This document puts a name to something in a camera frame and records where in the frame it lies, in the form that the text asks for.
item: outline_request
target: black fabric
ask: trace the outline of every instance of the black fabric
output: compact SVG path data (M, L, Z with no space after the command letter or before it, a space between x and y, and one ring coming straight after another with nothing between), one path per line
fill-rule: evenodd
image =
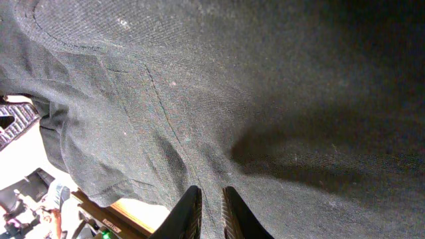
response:
M101 206L233 186L274 238L423 237L415 1L0 1L0 93Z

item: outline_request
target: dark gray cloth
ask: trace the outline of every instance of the dark gray cloth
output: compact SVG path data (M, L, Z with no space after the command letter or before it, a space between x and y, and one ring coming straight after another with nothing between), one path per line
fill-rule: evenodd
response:
M221 187L276 238L425 236L423 2L1 1L0 93L107 206Z

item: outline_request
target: green object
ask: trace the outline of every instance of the green object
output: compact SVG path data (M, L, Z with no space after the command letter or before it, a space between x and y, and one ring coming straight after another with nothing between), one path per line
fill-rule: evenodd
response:
M109 230L105 230L102 232L102 239L112 239L111 232Z

